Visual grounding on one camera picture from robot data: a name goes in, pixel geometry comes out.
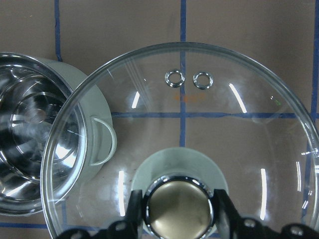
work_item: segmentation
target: pot lid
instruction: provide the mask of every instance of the pot lid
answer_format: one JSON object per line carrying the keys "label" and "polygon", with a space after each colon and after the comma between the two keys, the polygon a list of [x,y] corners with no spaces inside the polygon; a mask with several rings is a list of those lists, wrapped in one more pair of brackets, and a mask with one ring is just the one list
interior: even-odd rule
{"label": "pot lid", "polygon": [[[83,167],[72,190],[58,197],[52,174],[58,170],[57,142],[80,100],[96,86],[110,106],[117,150],[96,174],[88,176],[91,167]],[[102,134],[96,149],[101,142]],[[53,237],[74,227],[94,234],[125,215],[133,189],[151,196],[161,188],[156,193],[161,198],[165,180],[182,178],[191,180],[166,185],[179,188],[170,197],[181,202],[187,202],[183,192],[203,198],[221,188],[240,214],[274,230],[293,222],[317,228],[318,145],[302,103],[256,61],[200,43],[146,47],[97,69],[59,112],[42,164],[45,218]],[[84,161],[92,153],[83,155]],[[208,223],[209,215],[204,215]],[[161,236],[157,228],[145,222],[146,235]]]}

